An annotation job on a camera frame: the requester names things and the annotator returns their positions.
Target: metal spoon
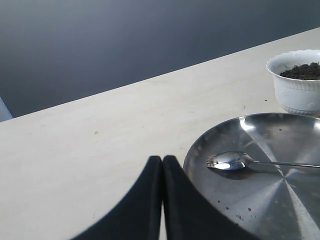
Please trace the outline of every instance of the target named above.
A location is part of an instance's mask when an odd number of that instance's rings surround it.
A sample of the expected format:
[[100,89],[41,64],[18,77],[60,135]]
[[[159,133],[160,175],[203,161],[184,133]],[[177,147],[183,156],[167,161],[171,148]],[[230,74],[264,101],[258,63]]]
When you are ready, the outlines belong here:
[[242,151],[226,151],[213,154],[207,157],[206,166],[208,168],[221,170],[238,170],[247,167],[249,164],[272,164],[294,167],[320,168],[320,165],[310,165],[304,163],[288,163],[279,161],[256,161],[247,153]]

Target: black object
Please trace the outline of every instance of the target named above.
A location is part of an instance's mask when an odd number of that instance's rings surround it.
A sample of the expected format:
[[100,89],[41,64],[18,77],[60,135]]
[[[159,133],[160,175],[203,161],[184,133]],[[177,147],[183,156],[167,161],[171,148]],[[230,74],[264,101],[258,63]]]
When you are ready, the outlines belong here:
[[73,240],[158,240],[163,184],[161,158],[151,156],[124,198]]
[[176,157],[163,160],[168,240],[258,240],[216,210],[194,187]]

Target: spoon handle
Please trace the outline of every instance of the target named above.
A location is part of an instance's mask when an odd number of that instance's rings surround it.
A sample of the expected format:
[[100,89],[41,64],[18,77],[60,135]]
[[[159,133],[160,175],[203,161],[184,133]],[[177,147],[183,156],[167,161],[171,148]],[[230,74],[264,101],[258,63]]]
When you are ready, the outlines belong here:
[[285,165],[285,166],[295,166],[295,167],[306,167],[306,168],[318,168],[320,169],[320,165],[310,165],[304,163],[288,163],[288,162],[280,162],[280,161],[253,161],[255,164],[272,164],[272,165]]

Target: gray wall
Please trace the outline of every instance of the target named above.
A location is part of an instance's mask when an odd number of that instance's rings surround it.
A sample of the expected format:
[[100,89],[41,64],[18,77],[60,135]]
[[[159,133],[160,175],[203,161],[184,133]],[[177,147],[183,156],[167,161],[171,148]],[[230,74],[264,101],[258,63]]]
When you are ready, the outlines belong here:
[[320,26],[319,0],[1,0],[14,117]]

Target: white bowl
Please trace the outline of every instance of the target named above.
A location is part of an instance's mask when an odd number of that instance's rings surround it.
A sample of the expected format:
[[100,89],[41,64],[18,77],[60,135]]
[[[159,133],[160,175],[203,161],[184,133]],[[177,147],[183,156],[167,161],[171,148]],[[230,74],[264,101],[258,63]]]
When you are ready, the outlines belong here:
[[290,114],[320,116],[320,80],[292,79],[280,74],[295,65],[320,62],[320,50],[298,50],[271,58],[266,68],[273,75],[275,98]]

